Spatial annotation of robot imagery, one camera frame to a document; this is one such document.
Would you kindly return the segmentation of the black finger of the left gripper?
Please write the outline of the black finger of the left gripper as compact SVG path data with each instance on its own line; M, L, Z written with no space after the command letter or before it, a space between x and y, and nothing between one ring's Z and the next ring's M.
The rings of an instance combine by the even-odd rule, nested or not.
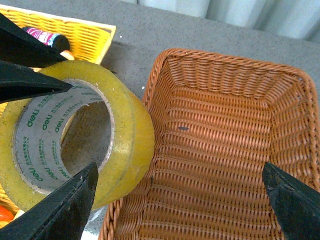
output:
M31 68L0 62L0 102L12 102L67 92L71 84Z
M67 60L3 14L0 15L0 59L31 68L46 68Z

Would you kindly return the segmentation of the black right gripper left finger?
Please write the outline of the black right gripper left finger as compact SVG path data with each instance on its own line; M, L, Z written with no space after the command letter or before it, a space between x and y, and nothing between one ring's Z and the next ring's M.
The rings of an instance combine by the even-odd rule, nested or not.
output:
M79 240L95 199L98 169L91 162L0 230L2 240Z

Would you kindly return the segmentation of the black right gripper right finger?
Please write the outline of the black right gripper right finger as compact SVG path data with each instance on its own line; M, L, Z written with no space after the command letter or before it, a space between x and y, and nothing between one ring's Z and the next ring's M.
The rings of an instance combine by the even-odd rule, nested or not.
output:
M287 240L320 238L320 193L266 162L262 180L270 205Z

